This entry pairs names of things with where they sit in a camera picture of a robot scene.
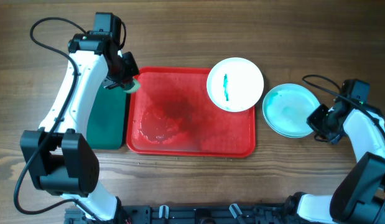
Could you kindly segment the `red plastic tray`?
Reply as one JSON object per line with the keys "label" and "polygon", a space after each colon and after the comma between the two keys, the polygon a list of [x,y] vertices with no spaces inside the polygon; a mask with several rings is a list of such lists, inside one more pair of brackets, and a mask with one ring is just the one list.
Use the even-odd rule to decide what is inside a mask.
{"label": "red plastic tray", "polygon": [[143,67],[130,97],[126,144],[138,154],[243,158],[256,147],[256,112],[227,112],[209,98],[210,69]]}

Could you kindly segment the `green water tray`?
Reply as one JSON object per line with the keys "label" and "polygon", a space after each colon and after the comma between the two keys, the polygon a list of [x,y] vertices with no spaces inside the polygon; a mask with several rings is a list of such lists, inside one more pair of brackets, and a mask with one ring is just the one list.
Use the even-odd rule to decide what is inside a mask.
{"label": "green water tray", "polygon": [[121,88],[99,87],[86,132],[92,149],[118,150],[122,146],[126,103],[127,95]]}

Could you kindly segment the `white plate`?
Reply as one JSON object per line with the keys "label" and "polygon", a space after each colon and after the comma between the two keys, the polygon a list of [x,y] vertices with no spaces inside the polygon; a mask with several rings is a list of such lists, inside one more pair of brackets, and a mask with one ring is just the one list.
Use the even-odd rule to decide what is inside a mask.
{"label": "white plate", "polygon": [[313,130],[303,123],[296,123],[291,120],[266,119],[266,123],[278,134],[287,138],[302,138],[308,136]]}
{"label": "white plate", "polygon": [[275,86],[264,97],[264,119],[291,120],[307,124],[308,116],[320,106],[316,96],[301,85],[285,83]]}
{"label": "white plate", "polygon": [[264,78],[251,61],[231,57],[218,62],[209,72],[206,90],[211,101],[228,112],[253,107],[264,91]]}

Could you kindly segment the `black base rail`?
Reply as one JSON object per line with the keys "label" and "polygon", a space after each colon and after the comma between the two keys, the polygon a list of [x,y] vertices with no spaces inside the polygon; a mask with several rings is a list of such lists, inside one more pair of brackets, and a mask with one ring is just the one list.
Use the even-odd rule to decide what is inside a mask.
{"label": "black base rail", "polygon": [[236,218],[229,206],[212,207],[150,207],[124,206],[126,215],[122,223],[130,224],[182,224],[182,223],[302,223],[283,211],[283,204],[240,205]]}

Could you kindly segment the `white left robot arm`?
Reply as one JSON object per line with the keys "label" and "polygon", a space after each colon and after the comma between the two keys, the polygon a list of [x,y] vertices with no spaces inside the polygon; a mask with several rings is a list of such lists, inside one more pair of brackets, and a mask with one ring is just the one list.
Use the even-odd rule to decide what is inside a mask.
{"label": "white left robot arm", "polygon": [[126,25],[110,12],[95,15],[92,30],[81,30],[63,56],[68,68],[51,110],[35,131],[24,131],[20,147],[37,190],[74,203],[87,223],[127,223],[120,199],[99,182],[100,165],[86,140],[100,88],[133,93],[140,87],[139,69],[130,52],[122,53]]}

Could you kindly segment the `green yellow sponge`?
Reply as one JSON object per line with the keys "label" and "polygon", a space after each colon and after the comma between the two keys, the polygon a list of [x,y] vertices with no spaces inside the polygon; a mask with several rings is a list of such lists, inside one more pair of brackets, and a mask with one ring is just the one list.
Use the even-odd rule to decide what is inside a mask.
{"label": "green yellow sponge", "polygon": [[127,94],[131,94],[131,93],[135,93],[136,91],[138,91],[140,86],[141,85],[138,82],[138,80],[133,78],[130,82],[127,82],[126,84],[124,84],[122,89],[123,89],[123,92],[125,92]]}

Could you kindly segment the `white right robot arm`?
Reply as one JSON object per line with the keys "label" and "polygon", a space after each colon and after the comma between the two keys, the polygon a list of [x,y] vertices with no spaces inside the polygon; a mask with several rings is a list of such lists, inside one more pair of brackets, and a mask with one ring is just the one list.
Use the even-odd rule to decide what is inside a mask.
{"label": "white right robot arm", "polygon": [[309,223],[385,223],[385,125],[381,111],[368,105],[370,85],[345,80],[335,104],[320,105],[307,118],[320,142],[336,144],[346,136],[356,165],[332,195],[300,194],[294,212]]}

